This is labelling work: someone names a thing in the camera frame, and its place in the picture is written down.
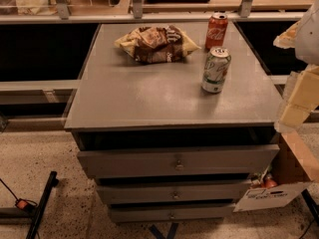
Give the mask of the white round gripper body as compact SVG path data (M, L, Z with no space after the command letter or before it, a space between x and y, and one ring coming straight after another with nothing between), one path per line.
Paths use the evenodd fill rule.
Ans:
M296 58L313 65L319 65L319 1L303 15L295 37Z

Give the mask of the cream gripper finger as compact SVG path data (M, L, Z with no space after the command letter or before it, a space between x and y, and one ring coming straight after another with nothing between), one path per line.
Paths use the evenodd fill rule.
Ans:
M319 66L308 65L288 77L274 128L280 133L291 132L301 127L318 106Z
M273 45L281 49L294 48L299 24L300 22L297 21L296 23L291 25L286 31L277 36L273 41Z

